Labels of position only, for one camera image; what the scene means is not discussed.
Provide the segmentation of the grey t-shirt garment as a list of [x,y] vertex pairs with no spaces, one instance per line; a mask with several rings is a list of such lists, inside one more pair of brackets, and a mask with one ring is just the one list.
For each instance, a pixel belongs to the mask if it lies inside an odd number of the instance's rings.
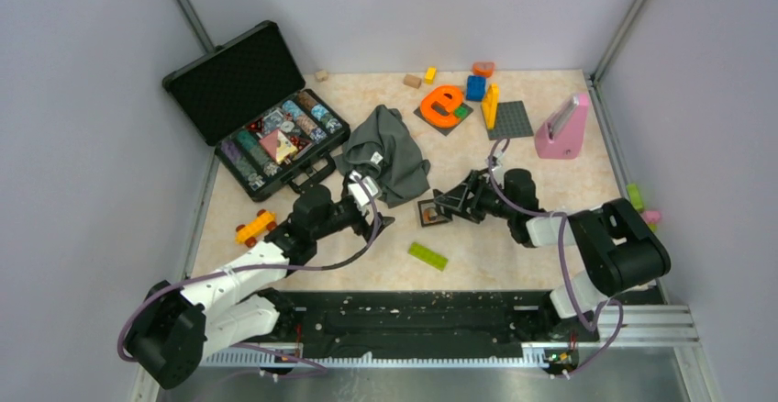
[[381,190],[380,200],[399,207],[430,189],[430,161],[422,155],[402,114],[378,105],[342,144],[334,157],[338,171],[370,176]]

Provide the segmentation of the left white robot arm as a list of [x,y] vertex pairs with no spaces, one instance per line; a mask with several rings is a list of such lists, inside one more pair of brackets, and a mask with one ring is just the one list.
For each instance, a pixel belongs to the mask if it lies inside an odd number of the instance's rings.
[[288,338],[293,307],[271,285],[288,275],[313,271],[317,243],[351,229],[364,246],[348,259],[322,266],[343,268],[367,252],[393,223],[376,202],[382,190],[366,175],[351,173],[340,201],[324,185],[301,194],[287,219],[232,262],[179,283],[161,281],[147,293],[117,337],[117,354],[138,363],[163,389],[183,383],[213,354],[249,339]]

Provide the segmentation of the black square frame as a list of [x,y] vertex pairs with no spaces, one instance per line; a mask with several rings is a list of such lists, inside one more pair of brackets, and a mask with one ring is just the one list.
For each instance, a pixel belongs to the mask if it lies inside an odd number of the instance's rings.
[[417,202],[419,224],[422,228],[438,226],[452,222],[452,218],[443,214],[442,209],[433,199]]

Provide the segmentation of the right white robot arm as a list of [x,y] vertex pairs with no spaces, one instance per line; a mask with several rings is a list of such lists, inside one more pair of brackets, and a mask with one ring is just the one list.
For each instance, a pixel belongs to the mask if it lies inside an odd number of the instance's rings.
[[506,221],[513,240],[526,248],[556,246],[578,250],[584,270],[570,275],[561,265],[563,283],[544,298],[540,332],[561,340],[574,329],[575,317],[592,312],[608,298],[666,275],[671,258],[640,213],[627,199],[568,215],[540,207],[530,171],[511,169],[502,176],[471,171],[449,191],[434,190],[433,201],[446,218],[473,223],[487,216]]

